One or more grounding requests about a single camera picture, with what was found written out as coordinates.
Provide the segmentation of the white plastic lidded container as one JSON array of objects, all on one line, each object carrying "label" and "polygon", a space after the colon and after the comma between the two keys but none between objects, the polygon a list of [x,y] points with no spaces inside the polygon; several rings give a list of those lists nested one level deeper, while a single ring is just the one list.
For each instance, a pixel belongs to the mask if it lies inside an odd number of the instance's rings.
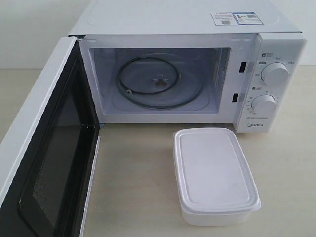
[{"label": "white plastic lidded container", "polygon": [[231,130],[179,130],[173,135],[173,157],[181,212],[187,223],[237,224],[261,208],[249,165]]}]

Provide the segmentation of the white microwave door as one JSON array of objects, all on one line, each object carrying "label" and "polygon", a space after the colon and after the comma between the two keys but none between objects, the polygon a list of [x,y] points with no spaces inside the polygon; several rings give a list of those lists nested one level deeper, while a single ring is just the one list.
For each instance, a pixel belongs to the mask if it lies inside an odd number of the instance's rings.
[{"label": "white microwave door", "polygon": [[57,43],[0,145],[0,234],[80,237],[100,137],[75,36]]}]

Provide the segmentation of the white microwave oven body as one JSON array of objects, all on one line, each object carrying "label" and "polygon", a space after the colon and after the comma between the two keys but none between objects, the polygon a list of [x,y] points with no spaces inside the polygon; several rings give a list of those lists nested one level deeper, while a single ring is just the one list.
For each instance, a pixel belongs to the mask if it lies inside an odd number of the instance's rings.
[{"label": "white microwave oven body", "polygon": [[[263,25],[216,26],[217,12],[255,12]],[[69,35],[101,124],[231,124],[237,133],[271,129],[307,42],[268,0],[94,0]],[[261,72],[276,62],[289,78],[268,86]],[[273,113],[253,111],[261,95],[275,99]]]}]

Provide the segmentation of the white lower timer knob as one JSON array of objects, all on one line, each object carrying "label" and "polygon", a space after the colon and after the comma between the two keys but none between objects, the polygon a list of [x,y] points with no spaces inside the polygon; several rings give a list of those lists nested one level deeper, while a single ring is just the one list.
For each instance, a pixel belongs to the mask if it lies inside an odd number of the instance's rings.
[{"label": "white lower timer knob", "polygon": [[261,95],[252,101],[251,107],[256,114],[271,114],[276,109],[276,102],[270,95]]}]

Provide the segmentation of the white upper power knob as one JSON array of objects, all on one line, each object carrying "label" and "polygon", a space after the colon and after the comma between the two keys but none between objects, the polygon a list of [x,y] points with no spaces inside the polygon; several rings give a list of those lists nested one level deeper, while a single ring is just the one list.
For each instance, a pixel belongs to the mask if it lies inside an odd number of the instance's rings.
[{"label": "white upper power knob", "polygon": [[278,86],[287,82],[289,71],[280,62],[267,65],[261,72],[262,81],[268,86]]}]

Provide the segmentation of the warning label sticker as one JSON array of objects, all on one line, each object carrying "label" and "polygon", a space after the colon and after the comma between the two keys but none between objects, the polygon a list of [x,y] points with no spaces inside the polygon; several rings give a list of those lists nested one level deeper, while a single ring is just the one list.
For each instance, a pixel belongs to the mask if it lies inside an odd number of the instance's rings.
[{"label": "warning label sticker", "polygon": [[211,13],[216,26],[263,25],[255,12]]}]

